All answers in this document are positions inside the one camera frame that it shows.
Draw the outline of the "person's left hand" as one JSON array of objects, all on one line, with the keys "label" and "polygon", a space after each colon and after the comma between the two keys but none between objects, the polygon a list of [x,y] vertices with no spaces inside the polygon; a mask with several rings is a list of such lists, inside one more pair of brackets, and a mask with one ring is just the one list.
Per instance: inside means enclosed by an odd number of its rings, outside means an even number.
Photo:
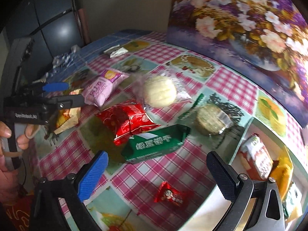
[{"label": "person's left hand", "polygon": [[23,150],[28,149],[29,141],[39,131],[40,125],[28,124],[24,130],[24,133],[17,139],[11,137],[12,131],[10,128],[1,121],[1,138],[13,140],[13,144],[17,144],[20,151],[11,152],[2,148],[1,141],[1,203],[11,205],[18,198],[19,182],[18,182],[18,171],[10,171],[7,168],[8,159],[17,158],[22,154]]}]

